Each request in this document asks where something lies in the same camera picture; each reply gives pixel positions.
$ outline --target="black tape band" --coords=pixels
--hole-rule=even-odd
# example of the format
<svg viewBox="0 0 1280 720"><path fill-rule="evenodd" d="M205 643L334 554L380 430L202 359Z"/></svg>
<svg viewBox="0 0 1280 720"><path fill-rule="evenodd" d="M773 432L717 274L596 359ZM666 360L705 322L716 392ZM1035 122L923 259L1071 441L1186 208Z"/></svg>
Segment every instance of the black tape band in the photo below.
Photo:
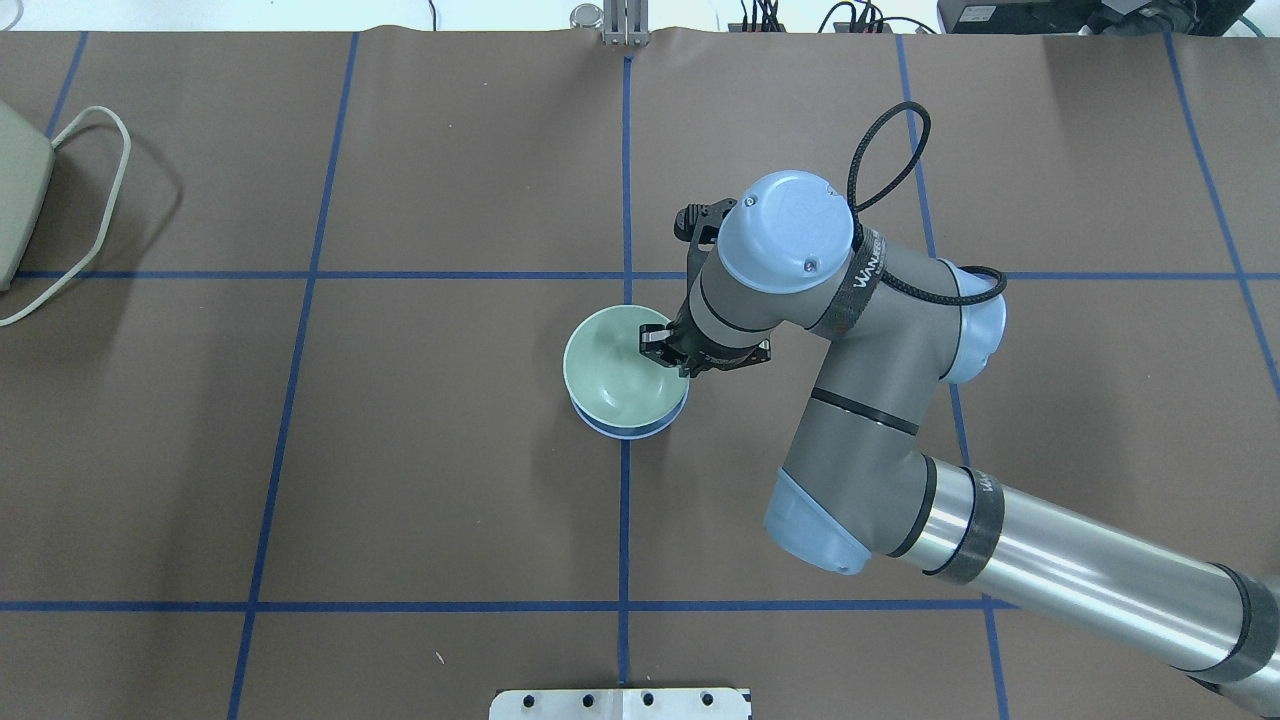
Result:
<svg viewBox="0 0 1280 720"><path fill-rule="evenodd" d="M714 307L712 307L710 301L707 300L707 288L703 287L703 278L701 277L698 278L698 292L701 293L701 296L703 296L703 305L707 306L707 311L710 313L712 318L716 318L719 322L719 324L724 325L726 328L735 329L735 331L737 331L740 333L751 333L751 334L767 333L767 332L771 332L773 329L773 328L764 328L764 329L760 329L760 331L753 331L750 328L740 328L740 327L735 325L733 323L726 320L723 316L721 316L719 313L716 311Z"/></svg>
<svg viewBox="0 0 1280 720"><path fill-rule="evenodd" d="M906 539L902 544L897 546L893 552L890 552L890 557L902 557L906 555L908 550L915 544L915 541L920 539L920 533L924 532L924 524L929 521L929 512L933 511L933 496L938 492L938 466L933 462L933 459L924 455L924 500L920 501L920 511L915 514L915 523L911 525L911 532L906 533Z"/></svg>
<svg viewBox="0 0 1280 720"><path fill-rule="evenodd" d="M959 585L973 582L987 566L991 555L996 552L1000 533L1005 529L1005 488L996 478L982 470L964 469L973 480L973 511L969 514L969 527L956 551L937 570L925 570L925 575L937 575Z"/></svg>
<svg viewBox="0 0 1280 720"><path fill-rule="evenodd" d="M868 420L879 423L882 425L887 425L890 428L893 428L895 430L904 432L909 436L914 436L915 433L920 432L920 425L916 425L915 423L909 423L899 418L897 415L890 415L883 410L877 410L870 405L863 405L856 400L849 400L842 395L836 395L831 391L822 389L820 387L813 388L813 392L809 393L809 397L819 402L826 402L827 405L835 405L836 407L840 407L846 413L852 413L854 415L861 415Z"/></svg>
<svg viewBox="0 0 1280 720"><path fill-rule="evenodd" d="M858 232L861 236L861 225ZM876 291L884 272L884 236L872 228L867 228L867 234L872 242L861 242L858 246L852 259L849 260L845 279L836 288L827 310L817 323L805 328L818 337L827 340L845 337L872 300L872 292Z"/></svg>
<svg viewBox="0 0 1280 720"><path fill-rule="evenodd" d="M1231 652L1217 665L1204 670L1181 671L1188 673L1198 683L1222 685L1243 680L1271 662L1276 643L1280 642L1280 607L1276 606L1275 596L1261 582L1226 565L1217 562L1210 565L1226 573L1240 593L1240 637Z"/></svg>

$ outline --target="metal tube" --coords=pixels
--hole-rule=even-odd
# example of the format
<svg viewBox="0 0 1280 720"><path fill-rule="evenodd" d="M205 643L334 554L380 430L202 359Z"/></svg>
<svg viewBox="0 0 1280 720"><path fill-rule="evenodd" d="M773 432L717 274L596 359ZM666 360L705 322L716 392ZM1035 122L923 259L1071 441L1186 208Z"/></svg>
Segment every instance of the metal tube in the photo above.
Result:
<svg viewBox="0 0 1280 720"><path fill-rule="evenodd" d="M973 511L973 480L969 474L941 460L933 461L937 477L933 502L924 525L906 553L900 557L929 573L955 555Z"/></svg>
<svg viewBox="0 0 1280 720"><path fill-rule="evenodd" d="M1240 635L1240 596L1219 568L1011 488L973 585L1188 671L1216 665Z"/></svg>

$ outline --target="light blue joint cap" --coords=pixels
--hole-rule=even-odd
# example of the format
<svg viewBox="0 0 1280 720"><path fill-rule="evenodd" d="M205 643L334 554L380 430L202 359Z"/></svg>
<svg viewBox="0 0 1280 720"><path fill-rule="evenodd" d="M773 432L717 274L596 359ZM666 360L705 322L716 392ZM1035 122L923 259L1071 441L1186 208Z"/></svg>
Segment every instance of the light blue joint cap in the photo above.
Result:
<svg viewBox="0 0 1280 720"><path fill-rule="evenodd" d="M854 539L781 468L773 498L764 512L764 529L782 550L841 575L861 573L872 556L872 551Z"/></svg>
<svg viewBox="0 0 1280 720"><path fill-rule="evenodd" d="M951 260L943 260L943 263L951 268L960 295L978 295L996 284L989 278L979 278L961 270ZM951 369L942 380L960 384L977 378L978 373L987 366L987 359L1000 347L1000 341L1004 337L1004 295L978 305L960 307L960 345L956 347L956 359L951 363Z"/></svg>
<svg viewBox="0 0 1280 720"><path fill-rule="evenodd" d="M737 282L771 295L815 287L844 265L854 245L854 217L831 183L804 170L755 181L721 224L716 240Z"/></svg>

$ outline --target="white metal plate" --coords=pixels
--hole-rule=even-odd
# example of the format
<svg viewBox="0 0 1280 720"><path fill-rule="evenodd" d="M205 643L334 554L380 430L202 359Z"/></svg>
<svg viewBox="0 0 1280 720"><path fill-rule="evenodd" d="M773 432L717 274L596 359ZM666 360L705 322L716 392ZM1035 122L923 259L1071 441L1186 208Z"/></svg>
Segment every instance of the white metal plate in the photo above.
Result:
<svg viewBox="0 0 1280 720"><path fill-rule="evenodd" d="M750 698L735 688L506 691L489 720L750 720Z"/></svg>

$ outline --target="white cable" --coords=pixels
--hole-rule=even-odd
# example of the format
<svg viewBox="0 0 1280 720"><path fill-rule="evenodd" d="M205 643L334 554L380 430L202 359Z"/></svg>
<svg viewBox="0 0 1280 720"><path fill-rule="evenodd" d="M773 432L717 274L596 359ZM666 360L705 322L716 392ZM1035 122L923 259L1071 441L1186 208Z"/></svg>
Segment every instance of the white cable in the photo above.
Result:
<svg viewBox="0 0 1280 720"><path fill-rule="evenodd" d="M67 270L67 273L63 274L63 277L58 278L58 281L54 282L54 284L49 286L49 290L40 293L40 297L32 300L31 305L27 305L26 307L14 313L13 315L9 315L8 318L0 319L0 327L12 325L18 320L26 318L27 315L32 314L37 307L44 305L46 300L49 300L59 290L61 290L63 286L69 283L72 278L76 277L76 273L83 270L84 266L88 265L93 260L93 258L97 256L99 251L102 250L102 242L106 240L106 229L111 224L111 214L115 213L115 199L120 195L120 183L124 182L124 168L128 167L129 152L133 151L133 140L129 137L129 128L124 127L124 120L122 120L119 115L116 115L111 110L108 110L106 108L102 108L101 105L92 105L90 108L84 108L83 110L81 110L81 114L76 115L76 119L73 119L70 124L68 124L67 128L63 129L63 132L58 133L58 137L55 137L52 142L54 150L58 150L58 146L61 145L63 141L65 141L68 137L70 137L73 132L76 132L76 129L81 124L81 120L83 120L84 117L88 115L90 113L102 113L104 115L108 115L109 118L115 120L115 127L120 128L120 138L124 141L123 147L120 150L120 164L119 167L115 168L115 181L111 182L111 192L106 196L106 209L102 210L102 224L100 224L97 228L97 238L93 241L93 247L90 249L87 255L81 258L79 263L76 263L76 265L72 266L72 269Z"/></svg>

